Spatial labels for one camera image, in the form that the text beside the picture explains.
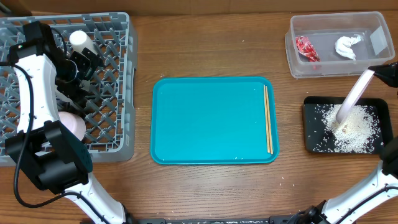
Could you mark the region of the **white cup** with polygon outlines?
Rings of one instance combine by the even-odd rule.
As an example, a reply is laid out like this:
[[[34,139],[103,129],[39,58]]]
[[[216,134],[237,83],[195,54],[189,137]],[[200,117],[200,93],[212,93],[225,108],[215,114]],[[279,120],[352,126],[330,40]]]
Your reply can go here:
[[[94,46],[94,42],[92,39],[86,34],[86,32],[83,32],[82,30],[76,30],[72,32],[69,36],[69,41],[72,45],[72,49],[74,51],[77,51],[78,53],[82,54],[83,50],[87,48],[91,52],[93,52],[95,55],[97,55],[97,51]]]

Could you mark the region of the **large white plate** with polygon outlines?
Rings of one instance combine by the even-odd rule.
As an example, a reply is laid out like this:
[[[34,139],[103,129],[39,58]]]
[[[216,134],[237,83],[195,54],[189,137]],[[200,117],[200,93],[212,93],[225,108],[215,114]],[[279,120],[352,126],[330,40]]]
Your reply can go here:
[[[351,113],[352,109],[360,99],[361,95],[364,93],[369,83],[373,79],[374,71],[365,70],[362,75],[358,78],[357,82],[354,84],[348,96],[345,98],[344,102],[341,104],[337,114],[336,121],[339,124],[344,123],[346,118]]]

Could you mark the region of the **white tissue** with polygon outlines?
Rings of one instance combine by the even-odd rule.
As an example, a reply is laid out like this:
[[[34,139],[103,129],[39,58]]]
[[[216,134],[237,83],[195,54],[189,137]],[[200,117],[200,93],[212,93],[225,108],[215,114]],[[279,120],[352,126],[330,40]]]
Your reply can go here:
[[[356,60],[356,54],[351,47],[362,40],[363,38],[358,34],[353,37],[342,36],[335,42],[335,52],[342,57]]]

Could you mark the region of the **pink bowl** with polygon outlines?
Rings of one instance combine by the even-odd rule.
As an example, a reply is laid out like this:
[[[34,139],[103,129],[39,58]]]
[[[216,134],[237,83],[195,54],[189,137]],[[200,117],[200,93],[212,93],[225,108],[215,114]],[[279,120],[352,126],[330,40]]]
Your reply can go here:
[[[80,116],[66,111],[60,111],[58,115],[61,123],[82,141],[86,133],[86,124],[84,120]]]

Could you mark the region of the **red snack wrapper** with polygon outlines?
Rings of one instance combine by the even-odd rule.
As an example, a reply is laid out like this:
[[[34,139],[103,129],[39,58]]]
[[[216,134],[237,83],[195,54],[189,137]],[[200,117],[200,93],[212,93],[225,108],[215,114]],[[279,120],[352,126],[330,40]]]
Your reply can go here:
[[[319,62],[320,58],[310,42],[309,38],[306,36],[298,36],[295,38],[295,43],[298,49],[298,52],[306,57],[309,62]]]

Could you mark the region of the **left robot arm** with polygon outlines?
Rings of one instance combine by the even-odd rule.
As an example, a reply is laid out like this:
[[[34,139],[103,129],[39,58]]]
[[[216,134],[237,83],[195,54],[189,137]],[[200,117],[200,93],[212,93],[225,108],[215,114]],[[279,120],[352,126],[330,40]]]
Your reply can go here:
[[[9,48],[7,60],[18,79],[20,118],[5,148],[16,167],[13,191],[18,202],[20,174],[54,199],[67,198],[95,223],[133,223],[125,206],[98,182],[87,147],[60,120],[57,95],[75,103],[87,95],[83,83],[104,65],[92,39],[74,31],[59,48],[56,30],[39,21],[23,26],[25,40]]]

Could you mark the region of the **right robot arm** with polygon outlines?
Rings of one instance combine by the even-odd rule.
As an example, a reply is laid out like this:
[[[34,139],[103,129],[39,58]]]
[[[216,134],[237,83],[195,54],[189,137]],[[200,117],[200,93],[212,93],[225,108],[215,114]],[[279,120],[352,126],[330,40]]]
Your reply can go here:
[[[306,97],[302,111],[308,151],[370,152],[380,157],[377,167],[345,193],[298,212],[289,223],[354,223],[397,196],[397,139],[392,136],[387,104],[361,96],[373,77],[397,87],[397,63],[370,66],[346,98]]]

